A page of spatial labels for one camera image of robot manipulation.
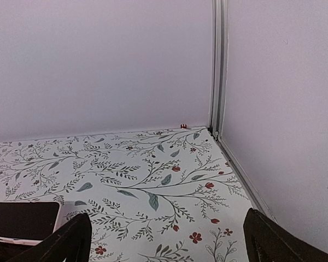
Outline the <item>phone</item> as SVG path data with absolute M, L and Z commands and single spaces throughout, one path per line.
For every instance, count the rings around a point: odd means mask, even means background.
M 0 242 L 35 246 L 60 227 L 60 213 L 55 201 L 0 202 Z

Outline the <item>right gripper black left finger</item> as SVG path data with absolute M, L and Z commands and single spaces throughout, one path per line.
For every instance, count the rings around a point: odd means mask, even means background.
M 74 216 L 41 243 L 7 261 L 89 261 L 92 225 L 89 216 Z

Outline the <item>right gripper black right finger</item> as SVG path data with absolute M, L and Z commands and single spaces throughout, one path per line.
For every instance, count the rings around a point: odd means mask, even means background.
M 291 235 L 256 209 L 248 210 L 243 230 L 249 261 L 328 261 L 327 253 Z

